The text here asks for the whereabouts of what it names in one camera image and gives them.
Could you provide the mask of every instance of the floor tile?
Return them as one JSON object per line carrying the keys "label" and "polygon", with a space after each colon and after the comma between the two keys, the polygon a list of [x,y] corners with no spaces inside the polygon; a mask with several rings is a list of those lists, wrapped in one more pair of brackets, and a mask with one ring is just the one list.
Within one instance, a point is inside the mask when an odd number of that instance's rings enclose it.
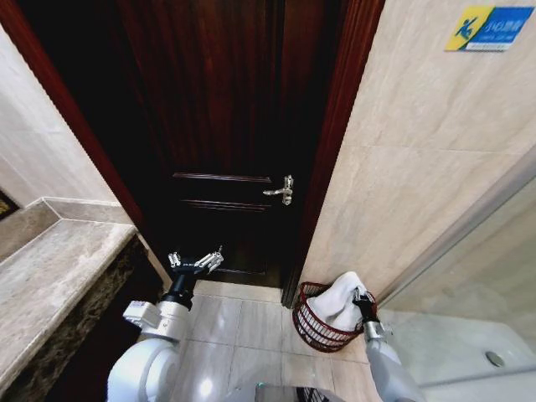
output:
{"label": "floor tile", "polygon": [[283,353],[281,361],[281,378],[284,385],[316,387],[334,391],[329,358]]}
{"label": "floor tile", "polygon": [[294,387],[264,387],[259,400],[267,402],[296,402],[296,389]]}
{"label": "floor tile", "polygon": [[188,341],[171,401],[221,401],[227,393],[232,358],[232,346]]}
{"label": "floor tile", "polygon": [[193,289],[195,295],[233,297],[281,304],[281,289],[275,287],[240,285],[217,281],[197,281]]}
{"label": "floor tile", "polygon": [[329,354],[336,360],[349,360],[351,362],[369,363],[367,352],[365,350],[365,336],[359,335],[343,349]]}
{"label": "floor tile", "polygon": [[197,317],[190,337],[195,341],[235,344],[241,306],[241,300],[204,297],[194,312]]}
{"label": "floor tile", "polygon": [[245,384],[281,385],[281,352],[234,348],[229,391]]}
{"label": "floor tile", "polygon": [[201,311],[203,301],[206,299],[206,296],[198,296],[194,295],[192,297],[192,308],[190,309],[190,313],[188,314],[188,317],[190,319],[190,328],[188,330],[188,338],[192,337],[193,333],[193,326],[195,325],[195,322],[198,318],[198,314]]}
{"label": "floor tile", "polygon": [[316,349],[311,348],[303,341],[302,337],[298,334],[292,322],[292,310],[288,308],[282,308],[281,320],[282,320],[282,342],[281,351],[295,354],[306,354],[307,356],[317,356],[329,358],[329,353],[318,352]]}
{"label": "floor tile", "polygon": [[236,345],[281,351],[281,309],[275,303],[243,301]]}
{"label": "floor tile", "polygon": [[368,364],[332,361],[335,394],[346,402],[381,402]]}

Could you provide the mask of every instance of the tiled wall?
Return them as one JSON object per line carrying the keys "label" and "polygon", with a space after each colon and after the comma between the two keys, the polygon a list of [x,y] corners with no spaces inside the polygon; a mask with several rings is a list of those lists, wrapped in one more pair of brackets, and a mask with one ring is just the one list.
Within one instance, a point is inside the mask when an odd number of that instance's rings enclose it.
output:
{"label": "tiled wall", "polygon": [[505,53],[443,51],[472,4],[387,0],[303,281],[380,293],[536,142],[536,15]]}
{"label": "tiled wall", "polygon": [[43,196],[116,201],[1,27],[0,187],[21,206]]}

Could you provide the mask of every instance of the wicker basket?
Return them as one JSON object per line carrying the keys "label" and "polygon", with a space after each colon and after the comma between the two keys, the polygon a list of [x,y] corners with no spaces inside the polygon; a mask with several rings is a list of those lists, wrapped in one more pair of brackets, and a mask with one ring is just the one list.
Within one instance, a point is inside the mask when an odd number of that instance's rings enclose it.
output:
{"label": "wicker basket", "polygon": [[341,331],[330,327],[312,312],[306,300],[309,297],[320,295],[328,287],[329,285],[303,282],[300,285],[299,299],[292,312],[292,321],[301,339],[309,346],[320,352],[333,353],[344,348],[352,339],[363,332],[363,325],[359,323],[355,331]]}

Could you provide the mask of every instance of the wooden door frame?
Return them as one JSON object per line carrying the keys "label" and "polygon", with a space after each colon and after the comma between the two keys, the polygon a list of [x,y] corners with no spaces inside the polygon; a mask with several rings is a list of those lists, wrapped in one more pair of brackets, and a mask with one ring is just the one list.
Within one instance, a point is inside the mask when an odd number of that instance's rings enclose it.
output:
{"label": "wooden door frame", "polygon": [[[326,109],[311,181],[308,184],[307,197],[301,217],[296,256],[283,287],[281,302],[287,307],[290,307],[293,302],[302,275],[303,265],[372,47],[384,1],[347,0],[343,4],[340,39],[332,67],[332,78],[327,93]],[[142,210],[108,159],[102,145],[97,140],[75,99],[65,86],[49,56],[45,53],[15,0],[2,0],[0,2],[0,23],[136,227],[151,247],[157,248],[159,245],[157,237],[152,233]],[[164,250],[156,249],[154,251],[157,255],[166,254]]]}

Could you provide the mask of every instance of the sign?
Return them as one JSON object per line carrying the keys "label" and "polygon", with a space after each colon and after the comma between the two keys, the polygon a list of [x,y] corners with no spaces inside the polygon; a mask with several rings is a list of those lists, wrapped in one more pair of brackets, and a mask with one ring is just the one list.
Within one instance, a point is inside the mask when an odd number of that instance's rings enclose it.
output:
{"label": "sign", "polygon": [[534,7],[468,7],[445,50],[502,52],[516,39],[533,10]]}

